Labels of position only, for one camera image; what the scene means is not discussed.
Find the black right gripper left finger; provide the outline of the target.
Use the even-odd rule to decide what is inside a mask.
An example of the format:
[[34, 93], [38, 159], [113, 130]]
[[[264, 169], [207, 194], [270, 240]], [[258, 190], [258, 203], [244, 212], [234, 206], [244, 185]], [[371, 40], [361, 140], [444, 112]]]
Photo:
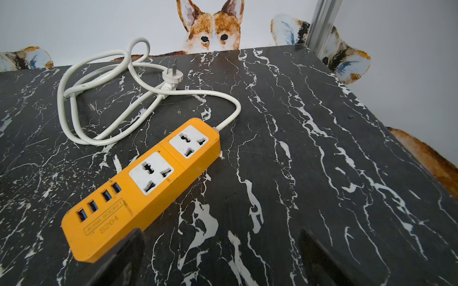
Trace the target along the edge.
[[143, 231], [134, 229], [87, 269], [85, 285], [136, 286], [145, 247]]

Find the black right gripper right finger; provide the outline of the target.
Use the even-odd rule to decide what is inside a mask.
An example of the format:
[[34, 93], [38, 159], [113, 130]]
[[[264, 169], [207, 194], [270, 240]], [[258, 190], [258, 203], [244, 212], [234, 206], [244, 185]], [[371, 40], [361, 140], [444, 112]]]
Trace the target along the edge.
[[307, 229], [300, 232], [299, 250], [310, 286], [356, 286]]

